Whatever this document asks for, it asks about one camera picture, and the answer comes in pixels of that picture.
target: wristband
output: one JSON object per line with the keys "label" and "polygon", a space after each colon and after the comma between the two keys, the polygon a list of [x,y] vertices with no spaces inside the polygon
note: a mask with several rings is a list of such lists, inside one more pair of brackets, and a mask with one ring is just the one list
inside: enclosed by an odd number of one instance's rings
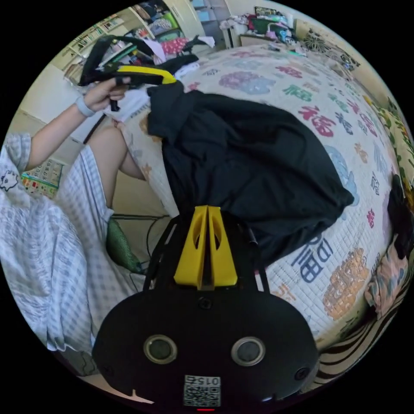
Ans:
{"label": "wristband", "polygon": [[95,111],[93,111],[92,109],[89,109],[86,106],[85,100],[84,100],[84,97],[83,96],[80,96],[78,99],[76,99],[75,104],[78,107],[79,112],[82,115],[84,115],[84,116],[86,116],[88,118],[90,118],[91,116],[95,115],[95,113],[96,113]]}

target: leg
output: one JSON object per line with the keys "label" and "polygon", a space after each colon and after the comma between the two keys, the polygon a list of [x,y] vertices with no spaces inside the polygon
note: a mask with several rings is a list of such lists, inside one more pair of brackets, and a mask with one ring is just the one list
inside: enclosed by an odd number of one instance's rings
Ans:
{"label": "leg", "polygon": [[88,142],[98,167],[107,206],[111,208],[118,171],[138,179],[144,179],[128,152],[122,132],[107,127],[93,135]]}

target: knee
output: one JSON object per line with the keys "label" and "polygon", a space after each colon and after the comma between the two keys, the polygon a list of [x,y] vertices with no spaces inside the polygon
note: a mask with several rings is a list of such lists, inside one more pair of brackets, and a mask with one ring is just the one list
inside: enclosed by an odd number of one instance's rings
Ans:
{"label": "knee", "polygon": [[124,140],[122,132],[118,128],[112,125],[103,127],[102,129],[97,131],[92,136],[92,138],[99,139],[99,140],[107,140],[107,139]]}

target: mattress cover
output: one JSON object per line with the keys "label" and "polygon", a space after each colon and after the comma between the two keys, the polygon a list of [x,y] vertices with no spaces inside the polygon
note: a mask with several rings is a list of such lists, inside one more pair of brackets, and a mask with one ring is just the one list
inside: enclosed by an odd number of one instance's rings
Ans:
{"label": "mattress cover", "polygon": [[[319,349],[344,339],[367,310],[364,290],[392,237],[387,205],[398,165],[357,84],[311,58],[255,45],[213,53],[182,79],[198,89],[294,114],[324,145],[354,202],[320,236],[267,268],[271,292],[306,318]],[[145,104],[126,121],[129,151],[172,217],[178,214]]]}

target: pink cloth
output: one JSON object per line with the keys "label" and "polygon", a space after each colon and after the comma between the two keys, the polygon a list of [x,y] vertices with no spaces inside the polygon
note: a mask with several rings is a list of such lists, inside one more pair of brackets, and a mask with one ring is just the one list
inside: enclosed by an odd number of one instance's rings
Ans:
{"label": "pink cloth", "polygon": [[161,46],[166,55],[175,55],[180,53],[183,47],[188,43],[188,38],[176,38],[162,42]]}
{"label": "pink cloth", "polygon": [[377,267],[376,273],[365,290],[365,299],[375,307],[378,319],[382,318],[394,303],[407,275],[408,261],[400,260],[394,247],[395,239]]}

